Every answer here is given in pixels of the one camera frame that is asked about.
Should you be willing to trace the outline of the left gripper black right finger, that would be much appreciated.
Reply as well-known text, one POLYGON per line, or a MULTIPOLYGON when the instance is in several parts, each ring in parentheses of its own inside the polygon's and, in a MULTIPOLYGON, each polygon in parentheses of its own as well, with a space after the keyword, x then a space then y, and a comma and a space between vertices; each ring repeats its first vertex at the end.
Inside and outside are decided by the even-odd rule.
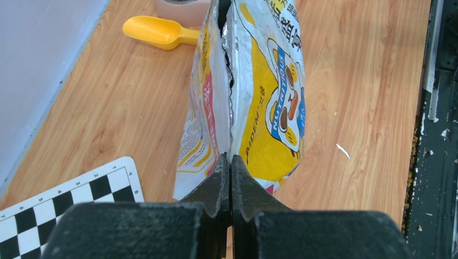
POLYGON ((231 164, 235 258, 410 258, 406 240, 385 213, 292 210, 231 164))

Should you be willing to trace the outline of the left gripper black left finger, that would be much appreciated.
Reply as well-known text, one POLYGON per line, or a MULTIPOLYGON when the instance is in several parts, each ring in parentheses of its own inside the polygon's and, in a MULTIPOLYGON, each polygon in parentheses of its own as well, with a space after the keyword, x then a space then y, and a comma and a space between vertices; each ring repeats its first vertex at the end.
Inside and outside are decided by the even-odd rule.
POLYGON ((91 202, 71 206, 43 258, 224 258, 229 225, 229 164, 179 202, 91 202))

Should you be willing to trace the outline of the pet food bag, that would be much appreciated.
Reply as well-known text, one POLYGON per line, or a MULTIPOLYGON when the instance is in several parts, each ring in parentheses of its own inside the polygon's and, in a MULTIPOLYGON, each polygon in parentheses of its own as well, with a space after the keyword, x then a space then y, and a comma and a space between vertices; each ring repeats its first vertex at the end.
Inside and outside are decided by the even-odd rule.
POLYGON ((242 158, 273 194, 298 167, 305 68, 294 1, 211 1, 193 60, 173 198, 204 181, 221 154, 242 158))

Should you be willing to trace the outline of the yellow plastic scoop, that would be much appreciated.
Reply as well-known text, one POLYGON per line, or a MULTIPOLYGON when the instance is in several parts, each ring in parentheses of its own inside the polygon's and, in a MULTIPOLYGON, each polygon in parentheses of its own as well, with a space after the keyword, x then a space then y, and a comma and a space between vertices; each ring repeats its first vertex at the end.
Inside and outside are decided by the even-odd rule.
POLYGON ((130 38, 163 50, 173 50, 180 44, 196 45, 200 34, 176 21, 152 16, 131 17, 123 24, 122 31, 130 38))

